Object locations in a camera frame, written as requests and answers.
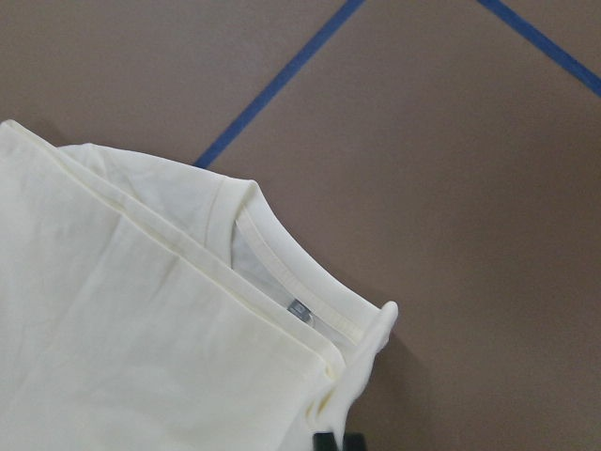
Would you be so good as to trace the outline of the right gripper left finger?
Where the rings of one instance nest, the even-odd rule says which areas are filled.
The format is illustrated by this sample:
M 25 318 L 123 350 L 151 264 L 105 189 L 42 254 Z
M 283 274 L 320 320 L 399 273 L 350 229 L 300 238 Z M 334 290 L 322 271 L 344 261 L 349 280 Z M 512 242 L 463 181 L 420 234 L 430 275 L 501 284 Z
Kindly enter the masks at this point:
M 337 443 L 332 432 L 317 432 L 313 436 L 314 451 L 337 451 Z

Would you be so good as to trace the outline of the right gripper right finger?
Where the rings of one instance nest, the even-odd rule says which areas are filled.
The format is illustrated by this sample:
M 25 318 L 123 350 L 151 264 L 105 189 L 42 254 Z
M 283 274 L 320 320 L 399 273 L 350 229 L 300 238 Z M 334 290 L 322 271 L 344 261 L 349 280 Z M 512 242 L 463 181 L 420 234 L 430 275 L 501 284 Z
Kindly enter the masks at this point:
M 343 438 L 343 451 L 365 451 L 365 438 L 359 432 L 348 432 Z

